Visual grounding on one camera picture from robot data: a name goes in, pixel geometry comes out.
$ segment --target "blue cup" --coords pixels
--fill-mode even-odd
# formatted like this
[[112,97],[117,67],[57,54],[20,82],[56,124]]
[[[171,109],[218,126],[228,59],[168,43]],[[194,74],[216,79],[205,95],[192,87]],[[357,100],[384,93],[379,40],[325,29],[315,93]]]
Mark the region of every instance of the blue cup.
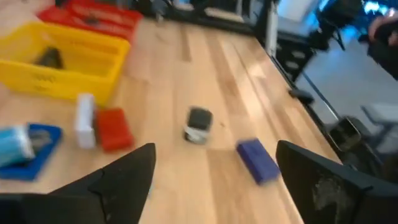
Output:
[[25,126],[0,129],[0,167],[25,162],[34,157],[35,152]]

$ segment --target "gray floor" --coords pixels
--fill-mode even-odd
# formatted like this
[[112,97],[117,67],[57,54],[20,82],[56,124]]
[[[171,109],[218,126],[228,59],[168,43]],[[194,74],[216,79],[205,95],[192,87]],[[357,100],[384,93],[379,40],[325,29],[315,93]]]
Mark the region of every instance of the gray floor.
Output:
[[[308,33],[314,23],[295,24],[280,20],[281,30],[292,30],[298,34]],[[329,52],[319,52],[305,69],[305,73],[323,97],[330,103],[339,116],[355,116],[361,120],[372,133],[377,133],[379,126],[373,125],[361,109],[363,105],[373,103],[392,103],[398,105],[398,83],[383,68],[366,55],[367,46],[356,39],[358,32],[353,27],[343,31],[346,51],[342,51],[332,40]],[[324,123],[333,123],[336,116],[317,95],[317,92],[303,76],[297,81],[301,89],[313,93],[313,109]],[[396,136],[386,139],[381,152],[394,150]]]

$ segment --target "wooden table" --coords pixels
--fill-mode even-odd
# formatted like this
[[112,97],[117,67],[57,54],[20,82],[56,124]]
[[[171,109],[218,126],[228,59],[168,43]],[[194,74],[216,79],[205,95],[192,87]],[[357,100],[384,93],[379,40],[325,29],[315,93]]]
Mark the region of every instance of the wooden table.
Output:
[[[157,165],[141,223],[302,223],[281,178],[257,186],[235,152],[236,141],[259,138],[275,157],[279,139],[337,161],[302,105],[252,37],[143,20],[114,99],[136,145],[155,142]],[[183,140],[191,106],[214,114],[204,146]],[[47,193],[127,152],[103,154],[76,146],[71,101],[12,93],[0,126],[60,126],[64,139],[36,182],[0,180],[0,192]]]

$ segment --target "blue block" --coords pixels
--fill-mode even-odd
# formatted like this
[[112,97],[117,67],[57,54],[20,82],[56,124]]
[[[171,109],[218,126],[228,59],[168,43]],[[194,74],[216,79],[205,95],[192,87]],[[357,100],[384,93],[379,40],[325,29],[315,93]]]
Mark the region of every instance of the blue block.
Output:
[[258,139],[239,142],[236,150],[257,184],[278,177],[278,166]]
[[7,166],[0,168],[0,178],[2,179],[17,179],[17,180],[34,180],[39,174],[39,171],[45,164],[45,161],[50,156],[55,146],[59,143],[62,137],[62,130],[55,126],[43,124],[29,124],[29,131],[31,130],[46,130],[50,134],[52,140],[51,144],[44,146],[44,148],[36,155],[36,158],[28,162],[24,166]]

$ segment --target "white block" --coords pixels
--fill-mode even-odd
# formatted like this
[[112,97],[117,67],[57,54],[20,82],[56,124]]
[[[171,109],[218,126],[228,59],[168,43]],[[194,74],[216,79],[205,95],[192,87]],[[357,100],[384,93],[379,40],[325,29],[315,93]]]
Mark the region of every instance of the white block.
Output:
[[94,96],[89,93],[80,94],[78,97],[75,131],[79,147],[92,149],[96,146],[93,128]]

